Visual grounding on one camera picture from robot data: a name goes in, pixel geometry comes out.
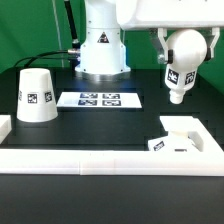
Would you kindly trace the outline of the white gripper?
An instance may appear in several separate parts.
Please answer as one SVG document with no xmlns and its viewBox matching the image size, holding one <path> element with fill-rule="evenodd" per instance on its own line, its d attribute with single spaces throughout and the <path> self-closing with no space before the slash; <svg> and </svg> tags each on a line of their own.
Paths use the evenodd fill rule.
<svg viewBox="0 0 224 224">
<path fill-rule="evenodd" d="M 206 33 L 206 61 L 214 58 L 224 27 L 224 0 L 116 0 L 117 21 L 124 30 L 150 30 L 159 64 L 173 63 L 166 43 L 167 29 L 210 28 Z"/>
</svg>

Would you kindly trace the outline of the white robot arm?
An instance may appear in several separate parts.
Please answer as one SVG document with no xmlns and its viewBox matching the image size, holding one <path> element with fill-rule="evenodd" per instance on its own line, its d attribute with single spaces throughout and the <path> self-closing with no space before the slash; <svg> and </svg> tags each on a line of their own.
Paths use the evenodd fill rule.
<svg viewBox="0 0 224 224">
<path fill-rule="evenodd" d="M 214 48 L 224 27 L 224 0 L 84 0 L 86 40 L 76 70 L 96 79 L 121 76 L 126 65 L 126 47 L 121 30 L 148 30 L 158 61 L 171 64 L 176 52 L 165 37 L 169 30 L 206 30 L 204 60 L 214 57 Z"/>
</svg>

